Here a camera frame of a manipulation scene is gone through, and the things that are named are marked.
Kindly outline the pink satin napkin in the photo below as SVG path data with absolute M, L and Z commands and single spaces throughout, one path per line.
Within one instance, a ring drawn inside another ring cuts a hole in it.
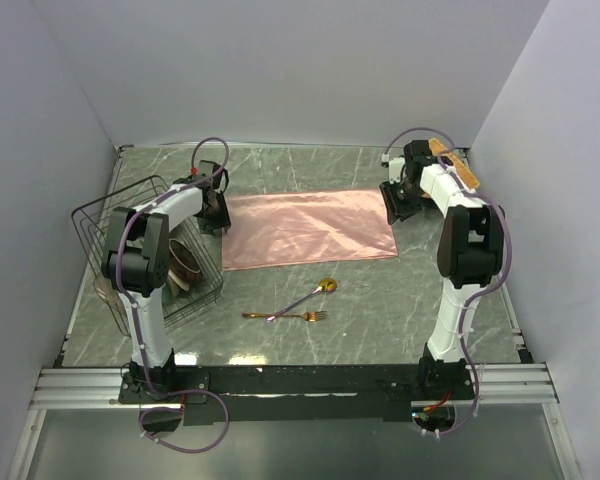
M 225 271 L 398 255 L 377 189 L 242 195 L 227 204 Z

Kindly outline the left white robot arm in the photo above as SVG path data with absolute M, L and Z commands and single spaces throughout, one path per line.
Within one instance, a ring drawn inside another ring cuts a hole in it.
M 203 160 L 154 199 L 116 207 L 109 215 L 101 274 L 126 313 L 130 382 L 157 402 L 174 397 L 179 380 L 163 312 L 163 290 L 175 260 L 172 231 L 194 218 L 202 234 L 226 232 L 231 226 L 224 198 L 228 182 L 224 165 Z

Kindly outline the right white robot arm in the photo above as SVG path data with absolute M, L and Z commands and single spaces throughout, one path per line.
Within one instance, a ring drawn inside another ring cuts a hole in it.
M 477 197 L 477 180 L 434 139 L 413 140 L 381 166 L 388 179 L 380 191 L 390 224 L 427 207 L 443 217 L 437 249 L 442 295 L 433 332 L 418 362 L 417 385 L 432 399 L 469 384 L 467 337 L 480 297 L 504 262 L 505 235 L 495 207 Z

